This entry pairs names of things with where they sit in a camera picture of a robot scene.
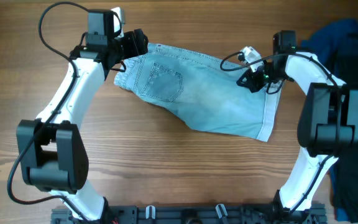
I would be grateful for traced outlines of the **light blue denim shorts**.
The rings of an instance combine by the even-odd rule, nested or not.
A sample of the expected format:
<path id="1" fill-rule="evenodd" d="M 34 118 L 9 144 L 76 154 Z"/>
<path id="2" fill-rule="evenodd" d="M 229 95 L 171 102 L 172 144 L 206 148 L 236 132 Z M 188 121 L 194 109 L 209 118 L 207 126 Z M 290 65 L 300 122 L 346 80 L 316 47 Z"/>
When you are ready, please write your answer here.
<path id="1" fill-rule="evenodd" d="M 148 50 L 125 61 L 115 85 L 169 110 L 191 129 L 269 140 L 279 84 L 252 93 L 236 83 L 243 71 L 222 71 L 219 58 L 163 44 Z"/>

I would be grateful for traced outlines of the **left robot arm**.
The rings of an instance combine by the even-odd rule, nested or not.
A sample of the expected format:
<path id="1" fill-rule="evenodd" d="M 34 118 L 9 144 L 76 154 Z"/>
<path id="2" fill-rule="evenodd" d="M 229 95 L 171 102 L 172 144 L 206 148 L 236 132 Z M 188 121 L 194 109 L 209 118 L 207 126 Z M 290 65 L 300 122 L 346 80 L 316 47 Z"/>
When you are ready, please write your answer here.
<path id="1" fill-rule="evenodd" d="M 88 29 L 66 56 L 68 70 L 50 103 L 16 131 L 19 156 L 13 168 L 23 181 L 60 199 L 67 223 L 114 223 L 108 201 L 88 180 L 89 160 L 80 127 L 85 113 L 110 71 L 124 72 L 125 60 L 147 53 L 140 30 L 124 32 L 124 12 L 88 10 Z"/>

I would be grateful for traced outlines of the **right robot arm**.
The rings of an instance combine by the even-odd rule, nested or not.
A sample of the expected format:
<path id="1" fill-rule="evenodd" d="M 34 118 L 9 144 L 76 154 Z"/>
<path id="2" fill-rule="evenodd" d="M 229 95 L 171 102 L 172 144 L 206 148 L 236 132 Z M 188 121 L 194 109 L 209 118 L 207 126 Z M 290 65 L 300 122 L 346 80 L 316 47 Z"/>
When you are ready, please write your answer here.
<path id="1" fill-rule="evenodd" d="M 297 127 L 300 152 L 269 213 L 274 221 L 303 222 L 324 175 L 343 149 L 358 143 L 358 90 L 335 77 L 315 54 L 298 47 L 292 30 L 273 36 L 270 56 L 261 57 L 252 47 L 237 56 L 245 69 L 237 85 L 253 93 L 266 88 L 271 95 L 272 84 L 290 81 L 306 95 Z"/>

